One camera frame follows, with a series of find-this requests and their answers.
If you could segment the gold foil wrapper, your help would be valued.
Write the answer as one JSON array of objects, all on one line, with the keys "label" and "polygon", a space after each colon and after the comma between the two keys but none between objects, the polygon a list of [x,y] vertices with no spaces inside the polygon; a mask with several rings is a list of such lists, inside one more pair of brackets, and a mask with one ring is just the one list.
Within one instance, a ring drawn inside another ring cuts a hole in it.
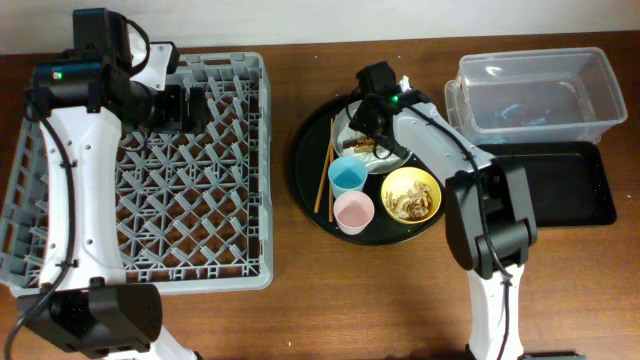
[{"label": "gold foil wrapper", "polygon": [[374,153],[381,152],[382,147],[376,139],[371,137],[361,137],[355,140],[353,145],[355,153]]}]

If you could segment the light blue cup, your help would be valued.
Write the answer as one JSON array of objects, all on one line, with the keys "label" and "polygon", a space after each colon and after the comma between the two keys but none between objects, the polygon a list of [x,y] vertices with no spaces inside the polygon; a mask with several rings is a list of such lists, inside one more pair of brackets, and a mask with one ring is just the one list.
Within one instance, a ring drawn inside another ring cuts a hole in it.
[{"label": "light blue cup", "polygon": [[334,198],[348,191],[362,191],[368,176],[365,163],[353,156],[334,160],[328,172]]}]

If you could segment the yellow bowl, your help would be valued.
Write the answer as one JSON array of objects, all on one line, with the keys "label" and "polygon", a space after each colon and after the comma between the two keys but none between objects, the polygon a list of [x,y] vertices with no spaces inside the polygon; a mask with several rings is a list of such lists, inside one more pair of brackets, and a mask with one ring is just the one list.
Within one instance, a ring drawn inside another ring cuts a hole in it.
[{"label": "yellow bowl", "polygon": [[[388,192],[391,192],[394,195],[404,194],[413,185],[415,181],[423,182],[431,187],[432,202],[430,206],[430,211],[427,217],[422,220],[406,221],[406,220],[399,219],[396,216],[391,214],[391,210],[386,205],[386,201],[385,201],[386,194]],[[436,180],[436,178],[426,170],[423,170],[417,167],[402,167],[389,173],[381,185],[380,195],[381,195],[381,200],[386,212],[394,220],[400,223],[409,224],[409,225],[421,224],[428,220],[431,220],[432,218],[435,217],[436,213],[441,209],[441,205],[443,203],[442,192],[440,190],[440,185]]]}]

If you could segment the brown food scraps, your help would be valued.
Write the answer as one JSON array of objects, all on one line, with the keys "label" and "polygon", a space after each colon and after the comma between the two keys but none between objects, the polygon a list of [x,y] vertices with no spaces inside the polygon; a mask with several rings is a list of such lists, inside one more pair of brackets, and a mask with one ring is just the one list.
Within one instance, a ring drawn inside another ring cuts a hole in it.
[{"label": "brown food scraps", "polygon": [[386,194],[386,205],[391,214],[406,221],[418,221],[427,217],[431,206],[431,187],[423,182],[415,181],[401,195],[391,192]]}]

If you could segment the pink cup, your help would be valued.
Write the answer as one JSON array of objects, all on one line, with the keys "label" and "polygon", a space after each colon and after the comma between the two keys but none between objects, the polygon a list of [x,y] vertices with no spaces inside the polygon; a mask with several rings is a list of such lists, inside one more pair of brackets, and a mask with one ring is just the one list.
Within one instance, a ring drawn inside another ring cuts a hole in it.
[{"label": "pink cup", "polygon": [[375,205],[367,194],[347,191],[336,198],[333,213],[344,234],[357,235],[373,220]]}]

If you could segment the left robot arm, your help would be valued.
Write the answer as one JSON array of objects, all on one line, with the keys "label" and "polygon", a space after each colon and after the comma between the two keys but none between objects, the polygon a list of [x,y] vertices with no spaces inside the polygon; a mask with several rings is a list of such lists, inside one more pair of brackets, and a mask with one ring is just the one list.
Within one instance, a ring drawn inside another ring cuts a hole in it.
[{"label": "left robot arm", "polygon": [[18,298],[17,325],[90,359],[191,359],[162,324],[157,287],[126,279],[115,170],[124,130],[203,132],[205,94],[168,84],[177,47],[120,13],[76,10],[73,38],[25,93],[47,153],[48,230],[39,292]]}]

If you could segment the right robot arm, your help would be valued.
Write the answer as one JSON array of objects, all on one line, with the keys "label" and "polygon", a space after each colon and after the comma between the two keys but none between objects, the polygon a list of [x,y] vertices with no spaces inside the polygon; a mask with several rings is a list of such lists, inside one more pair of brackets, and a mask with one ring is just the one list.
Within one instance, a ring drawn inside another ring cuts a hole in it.
[{"label": "right robot arm", "polygon": [[361,102],[346,115],[352,129],[402,156],[422,161],[443,185],[449,249],[469,279],[474,359],[521,359],[518,296],[537,225],[527,176],[456,131],[430,98],[402,86],[387,62],[361,69]]}]

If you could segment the grey dishwasher rack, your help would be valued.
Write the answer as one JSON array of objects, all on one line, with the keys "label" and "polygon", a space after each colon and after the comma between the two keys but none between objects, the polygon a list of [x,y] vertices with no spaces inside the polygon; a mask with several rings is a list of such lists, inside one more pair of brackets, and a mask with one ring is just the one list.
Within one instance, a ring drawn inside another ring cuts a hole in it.
[{"label": "grey dishwasher rack", "polygon": [[[126,279],[163,294],[255,290],[273,277],[270,83],[254,52],[188,54],[170,85],[206,91],[201,134],[124,130],[115,170]],[[48,162],[25,118],[1,210],[1,282],[39,292],[48,230]]]}]

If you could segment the round black tray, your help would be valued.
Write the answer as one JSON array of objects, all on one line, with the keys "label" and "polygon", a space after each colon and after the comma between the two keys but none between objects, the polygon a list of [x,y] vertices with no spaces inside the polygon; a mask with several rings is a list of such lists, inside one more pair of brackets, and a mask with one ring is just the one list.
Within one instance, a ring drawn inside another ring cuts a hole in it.
[{"label": "round black tray", "polygon": [[346,97],[341,95],[320,106],[302,123],[294,137],[287,159],[287,175],[289,188],[296,202],[305,215],[324,231],[357,245],[390,245],[407,241],[427,231],[444,216],[445,207],[441,206],[423,223],[410,225],[394,220],[384,209],[381,200],[381,187],[386,179],[384,174],[369,175],[364,185],[364,193],[375,205],[375,215],[361,233],[347,235],[335,221],[329,220],[328,185],[323,188],[319,210],[314,210],[329,146],[330,120],[344,109],[345,103]]}]

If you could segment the left wooden chopstick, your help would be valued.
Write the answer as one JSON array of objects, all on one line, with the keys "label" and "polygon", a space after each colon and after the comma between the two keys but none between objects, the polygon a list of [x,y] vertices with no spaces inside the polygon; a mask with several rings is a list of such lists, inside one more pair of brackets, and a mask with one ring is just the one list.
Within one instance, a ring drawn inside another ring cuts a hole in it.
[{"label": "left wooden chopstick", "polygon": [[315,199],[315,203],[314,203],[314,212],[315,213],[319,212],[320,205],[321,205],[321,202],[322,202],[322,194],[323,194],[323,191],[324,191],[325,180],[327,179],[327,175],[328,175],[328,169],[329,169],[329,166],[330,166],[331,162],[334,159],[334,145],[333,145],[334,120],[335,120],[335,118],[332,118],[330,120],[329,143],[328,143],[328,146],[327,146],[325,159],[324,159],[324,163],[323,163],[323,169],[322,169],[322,173],[321,173],[321,178],[320,178],[320,182],[319,182],[319,185],[318,185],[316,199]]}]

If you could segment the clear plastic bin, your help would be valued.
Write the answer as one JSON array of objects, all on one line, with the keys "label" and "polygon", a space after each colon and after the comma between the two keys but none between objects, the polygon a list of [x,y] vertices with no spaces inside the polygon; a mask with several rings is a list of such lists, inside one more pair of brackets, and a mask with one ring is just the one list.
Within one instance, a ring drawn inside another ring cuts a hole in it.
[{"label": "clear plastic bin", "polygon": [[597,47],[466,55],[444,94],[449,123],[477,145],[597,143],[628,117]]}]

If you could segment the black rectangular tray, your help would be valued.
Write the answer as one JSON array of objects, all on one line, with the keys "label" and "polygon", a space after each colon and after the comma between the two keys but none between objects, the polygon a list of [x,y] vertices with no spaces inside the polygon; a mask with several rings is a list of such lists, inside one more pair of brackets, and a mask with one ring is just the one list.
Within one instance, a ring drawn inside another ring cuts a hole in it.
[{"label": "black rectangular tray", "polygon": [[591,142],[484,144],[524,167],[540,227],[604,226],[617,220],[598,148]]}]

